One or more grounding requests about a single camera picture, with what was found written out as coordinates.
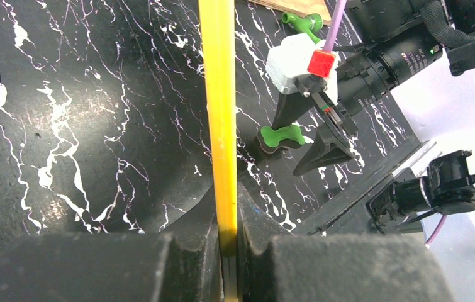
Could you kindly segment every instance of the red block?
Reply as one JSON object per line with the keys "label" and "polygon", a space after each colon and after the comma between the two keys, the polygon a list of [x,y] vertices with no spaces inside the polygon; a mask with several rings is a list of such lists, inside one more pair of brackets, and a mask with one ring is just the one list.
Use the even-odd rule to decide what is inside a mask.
{"label": "red block", "polygon": [[328,77],[332,70],[335,55],[331,52],[315,50],[311,56],[308,72],[320,77]]}

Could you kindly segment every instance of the yellow stick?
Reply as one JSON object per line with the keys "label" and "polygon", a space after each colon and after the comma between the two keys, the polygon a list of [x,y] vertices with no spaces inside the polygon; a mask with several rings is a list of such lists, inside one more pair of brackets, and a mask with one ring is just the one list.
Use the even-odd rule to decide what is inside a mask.
{"label": "yellow stick", "polygon": [[[210,122],[211,158],[219,242],[223,263],[235,268],[237,256],[237,151],[235,124],[234,1],[199,0],[200,30],[204,52],[206,96]],[[234,275],[223,265],[223,275]],[[228,293],[225,277],[225,299]]]}

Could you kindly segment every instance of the green object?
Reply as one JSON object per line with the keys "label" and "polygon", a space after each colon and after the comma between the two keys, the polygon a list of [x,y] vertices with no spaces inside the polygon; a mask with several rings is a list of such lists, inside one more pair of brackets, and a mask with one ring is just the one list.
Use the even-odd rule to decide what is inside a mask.
{"label": "green object", "polygon": [[265,144],[270,148],[276,148],[283,140],[294,140],[300,145],[304,145],[306,140],[302,136],[302,131],[298,125],[291,125],[282,127],[278,130],[273,130],[271,127],[261,128],[261,136],[265,141]]}
{"label": "green object", "polygon": [[298,33],[307,33],[309,38],[315,43],[319,43],[320,39],[315,36],[323,26],[323,20],[320,14],[309,14],[304,18],[293,13],[282,14],[282,22],[293,26]]}

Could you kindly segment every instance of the wooden cutting board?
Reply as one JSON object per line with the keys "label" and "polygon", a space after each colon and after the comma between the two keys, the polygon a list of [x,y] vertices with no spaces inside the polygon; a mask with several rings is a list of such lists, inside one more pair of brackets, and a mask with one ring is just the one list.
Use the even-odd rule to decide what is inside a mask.
{"label": "wooden cutting board", "polygon": [[277,11],[289,12],[299,17],[305,17],[308,14],[318,13],[324,20],[324,25],[330,25],[332,17],[325,0],[249,0]]}

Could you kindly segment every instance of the tabletop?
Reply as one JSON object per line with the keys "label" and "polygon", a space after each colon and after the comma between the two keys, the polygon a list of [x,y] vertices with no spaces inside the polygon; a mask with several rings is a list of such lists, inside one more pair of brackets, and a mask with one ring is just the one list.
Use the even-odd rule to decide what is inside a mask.
{"label": "tabletop", "polygon": [[[354,117],[355,160],[294,177],[307,146],[265,158],[267,54],[295,32],[235,7],[239,181],[292,230],[413,131],[385,97]],[[344,20],[337,43],[358,41]],[[0,0],[0,71],[0,251],[26,234],[159,232],[212,186],[197,0]],[[311,139],[320,123],[298,120]]]}

